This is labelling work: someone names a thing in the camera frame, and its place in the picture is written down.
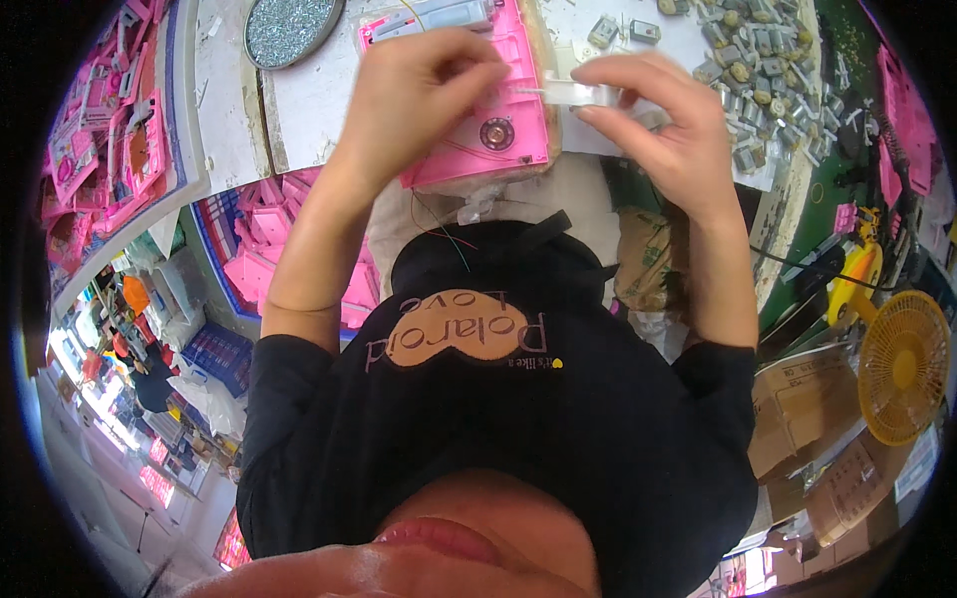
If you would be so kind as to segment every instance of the left hand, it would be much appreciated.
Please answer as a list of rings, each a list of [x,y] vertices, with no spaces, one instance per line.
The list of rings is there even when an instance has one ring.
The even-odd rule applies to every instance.
[[[461,28],[374,44],[359,67],[330,162],[345,163],[378,194],[425,157],[508,72],[491,43]]]

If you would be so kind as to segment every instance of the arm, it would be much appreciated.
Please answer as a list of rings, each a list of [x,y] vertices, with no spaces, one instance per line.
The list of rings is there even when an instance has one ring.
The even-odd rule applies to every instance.
[[[343,134],[276,267],[263,337],[292,335],[338,355],[341,301],[372,202],[507,73],[492,45],[463,29],[407,35],[368,50]]]
[[[706,341],[753,348],[757,299],[718,95],[655,53],[598,58],[572,76],[624,88],[624,108],[645,98],[668,112],[673,123],[657,134],[612,108],[585,106],[578,116],[635,158],[688,214],[695,332]]]

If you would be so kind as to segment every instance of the fan grille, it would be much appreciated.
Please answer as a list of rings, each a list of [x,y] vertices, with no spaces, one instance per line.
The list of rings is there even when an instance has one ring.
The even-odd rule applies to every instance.
[[[944,397],[950,338],[941,308],[920,291],[888,300],[860,349],[857,393],[868,428],[900,446],[933,421]]]

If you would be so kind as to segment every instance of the hand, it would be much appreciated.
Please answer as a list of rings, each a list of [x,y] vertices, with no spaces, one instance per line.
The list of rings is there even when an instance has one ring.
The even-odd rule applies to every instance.
[[[596,58],[571,76],[582,83],[624,88],[622,108],[630,108],[638,98],[661,106],[674,123],[657,134],[613,108],[584,106],[577,114],[637,160],[655,187],[692,220],[712,223],[729,214],[741,217],[718,94],[654,52]]]
[[[492,44],[461,28],[374,44],[359,68],[334,158],[352,164],[378,193],[508,72]]]

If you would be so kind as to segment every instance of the mouth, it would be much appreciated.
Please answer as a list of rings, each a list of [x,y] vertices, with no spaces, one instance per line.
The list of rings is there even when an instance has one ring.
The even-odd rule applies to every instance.
[[[498,548],[479,532],[455,521],[419,517],[399,521],[374,540],[390,545],[421,544],[450,557],[501,566]]]

